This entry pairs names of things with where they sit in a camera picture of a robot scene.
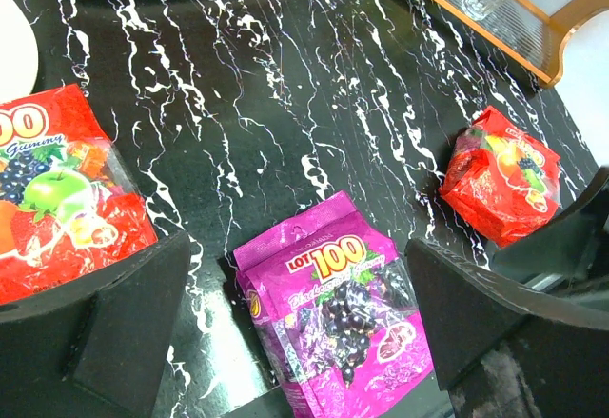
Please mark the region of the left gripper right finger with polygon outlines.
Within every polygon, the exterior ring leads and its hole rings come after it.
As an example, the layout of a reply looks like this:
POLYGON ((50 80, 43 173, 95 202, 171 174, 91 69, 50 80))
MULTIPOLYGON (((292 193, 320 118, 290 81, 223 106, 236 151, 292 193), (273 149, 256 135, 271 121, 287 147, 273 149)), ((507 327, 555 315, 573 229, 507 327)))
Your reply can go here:
POLYGON ((608 413, 608 169, 488 269, 413 239, 406 263, 459 417, 608 413))

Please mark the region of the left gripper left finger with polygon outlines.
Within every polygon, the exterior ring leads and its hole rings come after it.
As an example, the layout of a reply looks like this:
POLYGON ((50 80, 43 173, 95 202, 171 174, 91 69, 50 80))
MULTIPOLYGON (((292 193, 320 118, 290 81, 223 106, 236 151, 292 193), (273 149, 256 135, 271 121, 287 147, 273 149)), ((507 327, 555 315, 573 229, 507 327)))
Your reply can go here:
POLYGON ((150 416, 189 263, 179 231, 2 306, 2 416, 150 416))

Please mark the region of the purple candy bag front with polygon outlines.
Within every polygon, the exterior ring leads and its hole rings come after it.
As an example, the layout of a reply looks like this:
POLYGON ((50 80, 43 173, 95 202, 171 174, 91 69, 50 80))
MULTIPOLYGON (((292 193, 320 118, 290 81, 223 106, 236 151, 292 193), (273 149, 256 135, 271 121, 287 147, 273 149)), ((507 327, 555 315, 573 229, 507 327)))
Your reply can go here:
POLYGON ((338 192, 236 248, 237 281, 298 417, 378 417, 433 368, 394 242, 338 192))

